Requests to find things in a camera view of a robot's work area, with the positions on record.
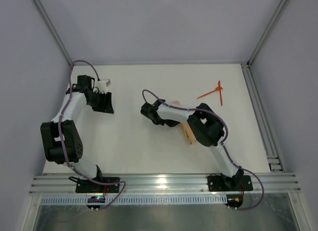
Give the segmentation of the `peach cloth napkin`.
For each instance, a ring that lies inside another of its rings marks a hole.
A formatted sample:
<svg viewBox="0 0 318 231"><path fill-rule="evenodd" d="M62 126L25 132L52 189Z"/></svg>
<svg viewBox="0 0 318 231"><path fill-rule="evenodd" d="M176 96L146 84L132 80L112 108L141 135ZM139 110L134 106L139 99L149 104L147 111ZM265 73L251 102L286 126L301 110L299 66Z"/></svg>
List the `peach cloth napkin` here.
<svg viewBox="0 0 318 231"><path fill-rule="evenodd" d="M185 133L185 136L187 138L187 141L192 145L196 142L196 138L190 128L190 126L187 123L180 123L181 127L183 128L183 131Z"/></svg>

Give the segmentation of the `orange plastic fork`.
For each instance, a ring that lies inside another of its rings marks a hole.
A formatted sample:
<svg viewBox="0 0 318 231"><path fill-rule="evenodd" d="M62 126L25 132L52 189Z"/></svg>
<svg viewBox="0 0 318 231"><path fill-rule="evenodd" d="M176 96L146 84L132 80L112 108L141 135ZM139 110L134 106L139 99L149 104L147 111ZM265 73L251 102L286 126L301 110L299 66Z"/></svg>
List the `orange plastic fork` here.
<svg viewBox="0 0 318 231"><path fill-rule="evenodd" d="M217 91L219 91L218 87L216 87L214 90L212 90L212 91L210 91L210 92L207 92L207 93L205 93L205 94L203 94L203 95L197 97L197 99L202 98L202 97L205 97L205 96L207 96L207 95L209 95L209 94L211 94L211 93L217 92Z"/></svg>

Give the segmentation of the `orange plastic knife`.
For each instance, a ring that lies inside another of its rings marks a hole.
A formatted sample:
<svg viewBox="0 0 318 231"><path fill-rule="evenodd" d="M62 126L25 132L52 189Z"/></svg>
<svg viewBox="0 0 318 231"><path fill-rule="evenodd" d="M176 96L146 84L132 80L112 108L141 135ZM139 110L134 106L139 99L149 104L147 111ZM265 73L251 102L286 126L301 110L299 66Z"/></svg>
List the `orange plastic knife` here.
<svg viewBox="0 0 318 231"><path fill-rule="evenodd" d="M223 96L222 96L222 85L221 85L221 81L218 81L218 89L219 89L219 96L220 96L220 104L221 106L223 106Z"/></svg>

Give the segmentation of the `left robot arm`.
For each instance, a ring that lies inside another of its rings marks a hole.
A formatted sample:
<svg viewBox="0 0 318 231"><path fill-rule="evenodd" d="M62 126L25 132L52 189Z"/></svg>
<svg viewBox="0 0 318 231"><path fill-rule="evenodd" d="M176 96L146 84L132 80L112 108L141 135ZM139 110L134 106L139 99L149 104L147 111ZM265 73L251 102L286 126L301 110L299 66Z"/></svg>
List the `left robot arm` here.
<svg viewBox="0 0 318 231"><path fill-rule="evenodd" d="M64 165L95 184L103 183L103 175L98 165L83 159L84 147L76 122L87 106L94 112L114 114L110 85L109 79L78 76L67 89L57 115L40 127L46 160Z"/></svg>

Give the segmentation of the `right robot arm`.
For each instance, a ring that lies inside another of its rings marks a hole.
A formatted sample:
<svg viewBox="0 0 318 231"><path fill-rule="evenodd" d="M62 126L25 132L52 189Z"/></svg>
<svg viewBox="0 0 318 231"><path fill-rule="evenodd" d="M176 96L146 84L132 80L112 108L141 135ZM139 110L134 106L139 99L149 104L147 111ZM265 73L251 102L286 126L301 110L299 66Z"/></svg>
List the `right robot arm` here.
<svg viewBox="0 0 318 231"><path fill-rule="evenodd" d="M223 185L233 191L241 187L244 171L233 161L225 146L228 128L207 104L190 108L158 99L153 104L145 102L141 114L155 125L187 124L196 141L211 150L221 169Z"/></svg>

